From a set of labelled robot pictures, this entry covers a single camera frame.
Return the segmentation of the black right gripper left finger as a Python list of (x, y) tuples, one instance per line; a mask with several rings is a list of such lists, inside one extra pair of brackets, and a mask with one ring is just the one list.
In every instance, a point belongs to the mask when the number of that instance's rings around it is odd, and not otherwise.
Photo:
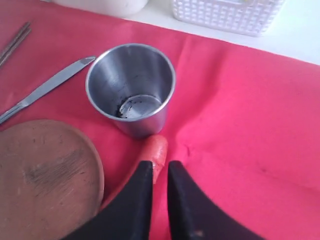
[(147, 240), (153, 199), (153, 164), (141, 161), (115, 198), (65, 240)]

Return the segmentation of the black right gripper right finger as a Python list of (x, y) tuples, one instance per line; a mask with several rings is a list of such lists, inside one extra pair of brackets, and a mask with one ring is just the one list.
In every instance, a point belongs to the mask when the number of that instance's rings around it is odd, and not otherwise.
[(215, 205), (180, 161), (168, 165), (167, 205), (173, 240), (262, 240)]

